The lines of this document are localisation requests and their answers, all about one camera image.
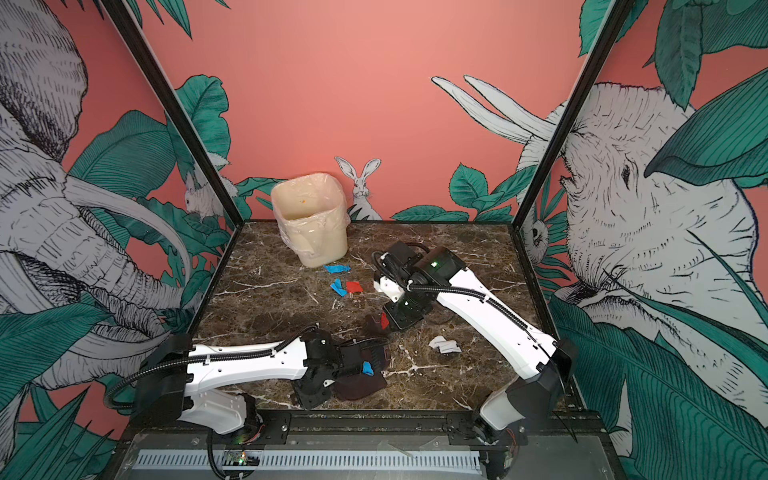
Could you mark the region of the red paper scrap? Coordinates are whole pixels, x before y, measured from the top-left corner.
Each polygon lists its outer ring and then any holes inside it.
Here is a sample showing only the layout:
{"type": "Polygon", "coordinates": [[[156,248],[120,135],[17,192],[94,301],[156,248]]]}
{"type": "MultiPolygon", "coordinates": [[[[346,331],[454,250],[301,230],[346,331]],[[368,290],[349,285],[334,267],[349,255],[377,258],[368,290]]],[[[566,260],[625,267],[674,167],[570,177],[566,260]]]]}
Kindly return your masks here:
{"type": "Polygon", "coordinates": [[[390,325],[390,322],[389,322],[389,319],[387,317],[387,314],[385,312],[382,312],[381,313],[381,317],[380,317],[381,329],[383,331],[387,331],[389,329],[389,325],[390,325]]]}
{"type": "Polygon", "coordinates": [[[363,293],[364,289],[362,288],[361,284],[359,282],[355,281],[347,281],[345,283],[345,289],[348,293],[363,293]]]}

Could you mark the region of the blue paper scrap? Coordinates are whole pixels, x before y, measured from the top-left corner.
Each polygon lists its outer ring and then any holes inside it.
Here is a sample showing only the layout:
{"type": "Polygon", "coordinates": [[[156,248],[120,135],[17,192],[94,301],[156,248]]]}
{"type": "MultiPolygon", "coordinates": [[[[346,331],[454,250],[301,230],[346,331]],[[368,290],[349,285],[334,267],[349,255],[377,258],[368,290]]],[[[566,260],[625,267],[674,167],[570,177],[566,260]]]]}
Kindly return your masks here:
{"type": "Polygon", "coordinates": [[[337,294],[338,294],[340,297],[345,297],[345,296],[348,294],[347,290],[344,288],[344,286],[343,286],[343,284],[342,284],[342,281],[341,281],[340,279],[335,279],[335,280],[334,280],[334,281],[331,283],[331,288],[332,288],[332,289],[333,289],[333,290],[334,290],[334,291],[335,291],[335,292],[336,292],[336,293],[337,293],[337,294]]]}
{"type": "Polygon", "coordinates": [[[328,273],[333,273],[333,274],[347,273],[351,271],[351,268],[345,265],[325,265],[324,268],[328,273]]]}
{"type": "Polygon", "coordinates": [[[375,374],[374,369],[370,362],[364,361],[362,363],[361,373],[366,376],[373,376],[375,374]]]}

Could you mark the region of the dark brown dustpan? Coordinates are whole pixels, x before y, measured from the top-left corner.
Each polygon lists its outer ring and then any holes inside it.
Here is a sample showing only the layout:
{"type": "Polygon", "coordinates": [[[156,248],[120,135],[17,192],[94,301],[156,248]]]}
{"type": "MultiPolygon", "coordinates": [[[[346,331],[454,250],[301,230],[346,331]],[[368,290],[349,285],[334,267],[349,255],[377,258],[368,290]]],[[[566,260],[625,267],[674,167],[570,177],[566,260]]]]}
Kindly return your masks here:
{"type": "Polygon", "coordinates": [[[383,373],[390,363],[388,345],[385,338],[343,342],[338,347],[342,364],[332,384],[335,397],[356,401],[386,388],[383,373]]]}

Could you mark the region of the brown hand brush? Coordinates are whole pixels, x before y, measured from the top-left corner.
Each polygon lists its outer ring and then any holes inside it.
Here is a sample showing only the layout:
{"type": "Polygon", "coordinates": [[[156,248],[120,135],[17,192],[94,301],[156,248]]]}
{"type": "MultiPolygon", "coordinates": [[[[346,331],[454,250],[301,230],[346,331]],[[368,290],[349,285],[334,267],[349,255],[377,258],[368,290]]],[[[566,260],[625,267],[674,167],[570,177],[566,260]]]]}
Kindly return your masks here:
{"type": "Polygon", "coordinates": [[[390,325],[387,331],[383,331],[381,329],[380,317],[382,312],[384,311],[380,311],[375,314],[368,314],[365,316],[363,331],[366,335],[370,337],[388,337],[391,334],[390,325]]]}

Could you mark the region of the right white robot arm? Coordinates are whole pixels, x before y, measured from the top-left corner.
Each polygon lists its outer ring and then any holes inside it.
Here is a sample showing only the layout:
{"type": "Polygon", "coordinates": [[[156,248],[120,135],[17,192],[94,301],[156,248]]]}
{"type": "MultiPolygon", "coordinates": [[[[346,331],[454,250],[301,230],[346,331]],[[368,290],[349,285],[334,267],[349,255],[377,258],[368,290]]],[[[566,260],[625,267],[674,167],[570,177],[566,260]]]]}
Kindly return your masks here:
{"type": "Polygon", "coordinates": [[[576,345],[541,331],[503,303],[456,254],[396,242],[372,255],[375,289],[388,297],[386,328],[404,331],[439,304],[465,320],[509,363],[516,379],[492,392],[473,414],[471,438],[520,441],[526,426],[548,419],[566,393],[576,345]]]}

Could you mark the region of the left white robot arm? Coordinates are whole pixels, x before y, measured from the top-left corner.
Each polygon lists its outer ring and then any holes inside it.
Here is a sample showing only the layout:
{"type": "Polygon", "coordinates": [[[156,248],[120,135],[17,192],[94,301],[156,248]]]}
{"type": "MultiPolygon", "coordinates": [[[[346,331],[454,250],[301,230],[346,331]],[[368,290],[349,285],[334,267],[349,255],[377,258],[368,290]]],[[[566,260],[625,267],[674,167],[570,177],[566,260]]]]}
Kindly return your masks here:
{"type": "Polygon", "coordinates": [[[371,376],[370,361],[354,343],[338,343],[311,325],[279,342],[244,346],[193,345],[187,335],[171,339],[147,359],[136,377],[131,420],[138,424],[183,421],[219,435],[263,423],[253,397],[225,387],[267,380],[292,383],[298,406],[309,410],[327,401],[345,377],[371,376]]]}

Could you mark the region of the white crumpled paper scrap lower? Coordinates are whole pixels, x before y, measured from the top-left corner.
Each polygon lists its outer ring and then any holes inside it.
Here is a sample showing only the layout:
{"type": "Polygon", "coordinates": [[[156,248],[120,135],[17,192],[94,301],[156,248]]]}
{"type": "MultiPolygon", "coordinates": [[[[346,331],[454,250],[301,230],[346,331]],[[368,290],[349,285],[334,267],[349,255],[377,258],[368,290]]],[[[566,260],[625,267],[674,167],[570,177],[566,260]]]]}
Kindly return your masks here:
{"type": "Polygon", "coordinates": [[[429,347],[438,351],[442,355],[462,352],[462,349],[455,340],[448,340],[441,335],[438,335],[430,340],[429,347]]]}

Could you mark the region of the cream bin with plastic liner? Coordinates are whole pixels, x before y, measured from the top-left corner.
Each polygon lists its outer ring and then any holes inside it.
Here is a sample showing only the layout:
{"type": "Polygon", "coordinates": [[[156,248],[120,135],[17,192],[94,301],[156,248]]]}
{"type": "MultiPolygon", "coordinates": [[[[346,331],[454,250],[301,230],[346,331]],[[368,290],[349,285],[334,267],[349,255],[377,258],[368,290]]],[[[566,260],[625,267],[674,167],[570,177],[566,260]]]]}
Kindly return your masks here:
{"type": "Polygon", "coordinates": [[[327,173],[313,173],[277,184],[271,191],[283,242],[307,268],[343,258],[348,251],[350,218],[341,184],[327,173]]]}

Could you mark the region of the black front mounting rail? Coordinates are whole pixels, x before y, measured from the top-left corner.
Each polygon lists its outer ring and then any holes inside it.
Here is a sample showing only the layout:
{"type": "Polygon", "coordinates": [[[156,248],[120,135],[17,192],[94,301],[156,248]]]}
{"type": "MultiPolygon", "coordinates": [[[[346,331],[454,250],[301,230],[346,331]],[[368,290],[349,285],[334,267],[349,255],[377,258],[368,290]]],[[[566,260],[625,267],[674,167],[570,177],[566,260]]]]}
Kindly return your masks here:
{"type": "Polygon", "coordinates": [[[568,445],[584,444],[597,439],[611,446],[609,434],[599,414],[589,410],[560,412],[538,422],[525,421],[498,435],[494,443],[478,439],[473,426],[473,414],[468,410],[261,410],[262,426],[253,430],[251,441],[235,435],[214,437],[216,445],[227,447],[286,446],[300,435],[312,439],[336,439],[350,435],[363,437],[408,439],[445,437],[451,446],[466,446],[472,450],[502,450],[507,447],[532,445],[538,437],[563,437],[568,445]]]}

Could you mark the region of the right black frame post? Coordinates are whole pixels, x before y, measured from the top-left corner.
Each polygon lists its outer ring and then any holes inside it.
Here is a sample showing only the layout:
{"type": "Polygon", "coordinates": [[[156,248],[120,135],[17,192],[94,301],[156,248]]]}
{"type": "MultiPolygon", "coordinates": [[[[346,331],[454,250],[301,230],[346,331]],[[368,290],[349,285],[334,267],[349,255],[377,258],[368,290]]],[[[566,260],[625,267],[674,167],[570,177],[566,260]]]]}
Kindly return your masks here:
{"type": "Polygon", "coordinates": [[[575,125],[578,115],[586,102],[589,92],[594,85],[602,67],[608,57],[618,34],[629,16],[634,5],[630,0],[613,1],[604,18],[599,35],[587,57],[582,72],[574,89],[565,104],[561,118],[556,126],[552,138],[547,143],[545,153],[535,171],[535,175],[529,185],[528,191],[519,207],[517,215],[512,222],[512,229],[521,230],[523,222],[530,212],[538,192],[550,172],[554,162],[560,156],[565,141],[575,125]]]}

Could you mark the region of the black frame post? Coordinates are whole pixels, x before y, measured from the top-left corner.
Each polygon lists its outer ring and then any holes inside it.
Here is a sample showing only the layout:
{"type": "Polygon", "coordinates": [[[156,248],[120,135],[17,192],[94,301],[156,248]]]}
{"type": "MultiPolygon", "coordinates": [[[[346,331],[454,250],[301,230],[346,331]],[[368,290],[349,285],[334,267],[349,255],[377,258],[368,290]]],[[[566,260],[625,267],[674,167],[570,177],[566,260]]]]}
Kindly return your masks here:
{"type": "Polygon", "coordinates": [[[565,104],[561,118],[556,126],[552,138],[547,143],[545,153],[535,171],[535,175],[529,185],[528,191],[519,207],[517,215],[512,222],[512,229],[521,230],[523,222],[530,212],[538,192],[550,172],[554,162],[560,156],[565,141],[575,125],[578,115],[586,102],[589,92],[594,85],[602,67],[608,57],[618,34],[629,16],[634,5],[630,0],[613,1],[604,18],[599,35],[587,57],[582,72],[574,89],[565,104]]]}
{"type": "Polygon", "coordinates": [[[238,231],[245,221],[240,215],[231,195],[227,192],[190,117],[181,105],[179,97],[171,87],[167,75],[162,70],[156,56],[146,42],[126,3],[124,1],[105,0],[100,1],[100,4],[130,50],[166,114],[170,117],[171,123],[181,137],[182,144],[189,150],[196,164],[202,170],[218,200],[224,207],[225,212],[233,221],[235,230],[238,231]]]}

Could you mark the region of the left black frame post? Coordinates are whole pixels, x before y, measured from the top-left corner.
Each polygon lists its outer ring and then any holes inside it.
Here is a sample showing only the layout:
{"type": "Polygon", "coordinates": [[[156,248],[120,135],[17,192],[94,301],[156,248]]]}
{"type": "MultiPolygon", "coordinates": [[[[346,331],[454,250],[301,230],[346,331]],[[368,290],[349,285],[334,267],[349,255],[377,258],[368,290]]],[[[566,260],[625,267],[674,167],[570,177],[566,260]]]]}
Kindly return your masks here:
{"type": "Polygon", "coordinates": [[[227,192],[190,117],[181,105],[179,97],[171,87],[167,75],[162,70],[156,56],[146,42],[126,3],[124,1],[105,0],[100,1],[100,4],[130,50],[166,114],[170,117],[171,123],[181,137],[182,144],[189,150],[196,164],[202,170],[218,200],[224,207],[225,212],[233,221],[235,230],[238,231],[245,221],[240,215],[231,195],[227,192]]]}

